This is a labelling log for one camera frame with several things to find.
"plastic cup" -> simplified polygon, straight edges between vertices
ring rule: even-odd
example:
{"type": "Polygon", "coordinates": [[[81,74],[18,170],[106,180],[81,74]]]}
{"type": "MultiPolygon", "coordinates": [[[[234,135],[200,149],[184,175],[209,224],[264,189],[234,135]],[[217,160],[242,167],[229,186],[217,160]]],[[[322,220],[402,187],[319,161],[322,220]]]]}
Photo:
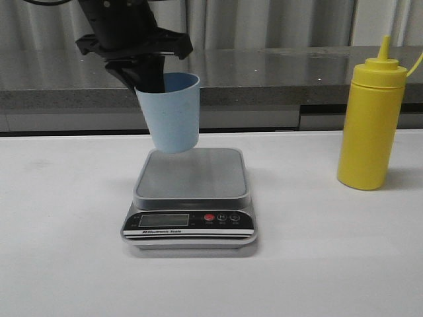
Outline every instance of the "plastic cup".
{"type": "Polygon", "coordinates": [[[153,138],[164,153],[179,153],[198,142],[200,78],[189,73],[165,73],[164,93],[135,90],[153,138]]]}

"digital kitchen scale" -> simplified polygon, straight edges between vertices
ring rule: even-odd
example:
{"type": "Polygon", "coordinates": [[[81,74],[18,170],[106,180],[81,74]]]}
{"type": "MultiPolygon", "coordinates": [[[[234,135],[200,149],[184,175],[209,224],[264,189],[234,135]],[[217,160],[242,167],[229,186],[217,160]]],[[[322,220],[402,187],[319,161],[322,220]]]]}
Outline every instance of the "digital kitchen scale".
{"type": "Polygon", "coordinates": [[[256,219],[242,153],[151,151],[122,238],[141,249],[228,249],[251,244],[256,219]]]}

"scale display screen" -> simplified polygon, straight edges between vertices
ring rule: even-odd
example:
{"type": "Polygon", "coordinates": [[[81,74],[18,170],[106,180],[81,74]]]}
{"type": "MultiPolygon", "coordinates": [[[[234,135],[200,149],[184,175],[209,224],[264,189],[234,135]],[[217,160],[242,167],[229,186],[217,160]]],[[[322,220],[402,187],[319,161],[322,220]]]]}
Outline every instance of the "scale display screen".
{"type": "Polygon", "coordinates": [[[143,215],[139,227],[173,227],[188,226],[189,214],[143,215]]]}

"white table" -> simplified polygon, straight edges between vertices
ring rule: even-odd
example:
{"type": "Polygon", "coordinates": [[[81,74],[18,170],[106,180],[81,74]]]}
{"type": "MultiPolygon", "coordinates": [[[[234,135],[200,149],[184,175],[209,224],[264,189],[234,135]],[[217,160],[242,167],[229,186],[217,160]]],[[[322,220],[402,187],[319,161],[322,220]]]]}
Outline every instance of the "white table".
{"type": "Polygon", "coordinates": [[[339,132],[202,135],[245,156],[248,258],[138,258],[120,238],[149,136],[0,139],[0,316],[423,316],[423,131],[385,186],[336,180],[339,132]]]}

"gray countertop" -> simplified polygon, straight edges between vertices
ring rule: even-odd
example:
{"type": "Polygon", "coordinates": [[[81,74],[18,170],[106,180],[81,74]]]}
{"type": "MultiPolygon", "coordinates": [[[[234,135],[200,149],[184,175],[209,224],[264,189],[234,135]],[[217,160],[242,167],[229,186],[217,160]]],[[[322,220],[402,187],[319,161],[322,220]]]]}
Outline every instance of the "gray countertop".
{"type": "MultiPolygon", "coordinates": [[[[345,104],[352,70],[377,47],[212,50],[184,61],[168,57],[166,71],[196,73],[202,106],[259,110],[265,105],[345,104]]],[[[392,48],[409,68],[421,46],[392,48]]],[[[0,53],[4,111],[64,108],[137,108],[132,94],[104,70],[102,59],[76,51],[0,53]]],[[[404,103],[423,102],[423,71],[408,80],[404,103]]]]}

